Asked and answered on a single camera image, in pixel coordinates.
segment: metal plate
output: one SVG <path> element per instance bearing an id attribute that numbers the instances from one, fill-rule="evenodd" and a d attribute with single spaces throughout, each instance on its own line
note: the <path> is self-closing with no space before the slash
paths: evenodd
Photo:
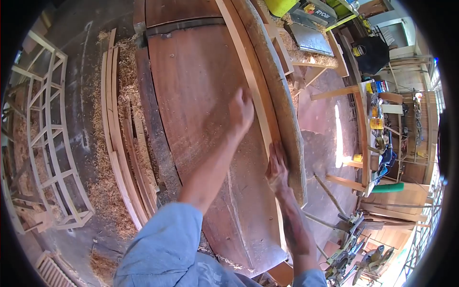
<path id="1" fill-rule="evenodd" d="M 321 32 L 300 24 L 290 25 L 293 39 L 302 51 L 319 53 L 333 57 L 333 51 Z"/>

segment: yellow container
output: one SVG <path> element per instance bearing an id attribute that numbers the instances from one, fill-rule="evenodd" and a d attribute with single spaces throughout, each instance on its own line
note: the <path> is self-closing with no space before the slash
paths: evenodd
<path id="1" fill-rule="evenodd" d="M 363 156 L 359 153 L 354 154 L 353 160 L 356 162 L 362 162 Z"/>
<path id="2" fill-rule="evenodd" d="M 371 118 L 370 127 L 372 129 L 383 129 L 384 122 L 381 118 Z"/>
<path id="3" fill-rule="evenodd" d="M 266 6 L 274 16 L 282 17 L 287 13 L 298 0 L 265 0 Z"/>

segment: forearm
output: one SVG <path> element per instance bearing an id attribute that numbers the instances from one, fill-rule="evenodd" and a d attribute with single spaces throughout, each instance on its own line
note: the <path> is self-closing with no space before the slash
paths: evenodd
<path id="1" fill-rule="evenodd" d="M 293 190 L 286 188 L 276 192 L 284 222 L 284 233 L 287 246 L 293 257 L 293 271 L 297 276 L 301 272 L 317 268 L 317 251 L 314 236 L 309 224 L 298 205 Z"/>
<path id="2" fill-rule="evenodd" d="M 222 186 L 240 141 L 238 133 L 229 129 L 183 184 L 178 201 L 189 203 L 205 214 Z"/>

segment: concrete floor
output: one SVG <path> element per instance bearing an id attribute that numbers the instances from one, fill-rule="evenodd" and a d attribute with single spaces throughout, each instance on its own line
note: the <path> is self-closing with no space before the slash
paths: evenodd
<path id="1" fill-rule="evenodd" d="M 116 40 L 134 34 L 132 28 L 132 1 L 112 0 L 108 5 L 102 0 L 66 1 L 56 11 L 53 25 L 46 38 L 66 53 L 68 58 L 66 75 L 66 115 L 69 138 L 77 169 L 84 185 L 97 178 L 93 166 L 95 159 L 95 139 L 93 137 L 91 94 L 94 77 L 99 76 L 94 67 L 100 67 L 102 47 L 97 43 L 101 30 L 117 28 Z M 320 91 L 327 91 L 344 86 L 342 79 L 333 70 L 323 73 L 312 86 Z M 336 124 L 334 106 L 338 105 L 341 119 L 348 119 L 351 114 L 347 97 L 328 99 L 324 105 L 323 119 L 326 121 L 324 134 L 302 131 L 305 143 L 305 164 L 308 184 L 308 203 L 304 210 L 332 223 L 338 221 L 337 210 L 313 177 L 317 173 L 324 178 L 325 173 L 355 179 L 352 167 L 335 168 Z M 344 151 L 352 155 L 356 146 L 356 122 L 342 120 Z M 338 201 L 348 212 L 353 211 L 357 197 L 342 186 L 326 183 Z M 327 240 L 336 240 L 332 230 L 311 223 L 314 237 L 320 246 Z M 117 260 L 124 253 L 129 242 L 121 240 L 110 222 L 104 222 L 94 215 L 86 226 L 74 230 L 56 231 L 49 229 L 43 233 L 32 231 L 39 245 L 32 252 L 41 249 L 56 252 L 70 271 L 69 277 L 77 285 L 100 286 L 89 266 L 89 254 L 97 240 L 95 248 L 106 256 Z M 24 245 L 33 240 L 24 239 Z"/>
<path id="2" fill-rule="evenodd" d="M 343 88 L 344 83 L 334 70 L 327 69 L 311 86 L 307 87 L 306 92 L 309 91 L 309 93 L 302 96 Z M 350 121 L 352 112 L 347 96 L 338 96 L 321 101 L 324 103 L 317 105 L 317 107 L 320 107 L 320 111 L 315 112 L 322 115 L 317 120 L 320 125 L 324 125 L 324 129 L 322 129 L 325 131 L 324 134 L 308 130 L 301 131 L 304 140 L 304 163 L 308 187 L 308 203 L 303 210 L 334 224 L 339 221 L 337 217 L 338 210 L 314 178 L 314 173 L 322 179 L 348 214 L 354 211 L 357 196 L 351 193 L 350 188 L 326 181 L 325 174 L 329 173 L 355 180 L 356 173 L 353 167 L 336 168 L 335 105 L 338 106 L 340 114 L 343 133 L 343 154 L 345 156 L 353 155 L 357 148 L 357 122 Z M 310 221 L 310 227 L 317 244 L 322 248 L 328 240 L 336 242 L 337 238 L 332 229 L 312 221 Z"/>

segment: wooden lattice frame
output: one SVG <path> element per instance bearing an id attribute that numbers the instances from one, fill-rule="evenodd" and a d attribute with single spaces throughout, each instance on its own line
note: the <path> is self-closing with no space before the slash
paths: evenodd
<path id="1" fill-rule="evenodd" d="M 43 36 L 36 34 L 33 31 L 29 31 L 29 37 L 36 41 L 38 44 L 43 46 L 46 50 L 51 53 L 50 63 L 48 66 L 48 72 L 42 77 L 34 72 L 29 71 L 29 68 L 24 69 L 18 65 L 14 65 L 12 70 L 14 72 L 20 73 L 26 77 L 30 78 L 28 96 L 27 96 L 27 105 L 26 105 L 26 123 L 27 123 L 27 142 L 28 142 L 28 151 L 30 156 L 30 161 L 32 164 L 32 171 L 34 174 L 35 181 L 37 183 L 38 192 L 40 197 L 46 207 L 48 212 L 51 212 L 51 207 L 47 202 L 45 197 L 44 188 L 51 186 L 52 190 L 56 196 L 57 202 L 59 207 L 61 208 L 62 213 L 64 214 L 64 219 L 60 222 L 57 222 L 54 217 L 52 217 L 53 225 L 56 229 L 70 229 L 70 228 L 77 228 L 82 227 L 84 224 L 91 218 L 94 214 L 94 209 L 86 195 L 86 191 L 84 190 L 83 184 L 81 179 L 78 175 L 78 171 L 75 165 L 75 160 L 73 158 L 72 150 L 70 147 L 70 141 L 68 138 L 67 132 L 67 120 L 65 117 L 65 72 L 67 69 L 67 55 L 64 54 L 61 50 L 55 47 L 51 42 L 46 40 Z M 61 69 L 61 82 L 60 84 L 53 83 L 51 81 L 53 72 L 59 67 L 62 66 Z M 32 97 L 33 93 L 33 84 L 34 81 L 40 81 L 41 87 L 40 90 L 36 95 Z M 57 91 L 51 95 L 51 88 L 56 88 Z M 45 93 L 45 103 L 43 105 L 43 93 Z M 61 124 L 51 124 L 51 101 L 59 96 L 59 104 L 60 104 L 60 119 Z M 35 106 L 34 103 L 39 100 L 39 105 Z M 38 134 L 32 139 L 31 137 L 31 111 L 38 111 L 39 112 L 39 131 Z M 70 165 L 70 169 L 64 172 L 61 171 L 59 166 L 59 162 L 56 155 L 56 147 L 54 141 L 50 141 L 49 139 L 54 139 L 60 133 L 63 135 L 63 141 L 65 146 L 66 155 L 68 158 L 68 162 Z M 49 147 L 49 156 L 51 157 L 51 163 L 48 160 L 48 152 L 46 150 L 46 145 Z M 34 148 L 42 148 L 44 161 L 46 166 L 46 172 L 48 174 L 49 179 L 45 182 L 41 182 L 38 175 L 37 166 L 35 164 L 35 157 L 34 157 Z M 55 175 L 52 175 L 51 172 L 51 165 L 55 172 Z M 73 176 L 78 191 L 86 205 L 87 211 L 78 212 L 73 204 L 73 201 L 70 197 L 70 194 L 67 190 L 67 186 L 64 182 L 64 178 L 67 176 Z M 63 198 L 65 203 L 67 204 L 68 208 L 70 209 L 70 213 L 68 214 L 62 197 L 60 196 L 56 183 L 59 184 L 61 189 Z"/>

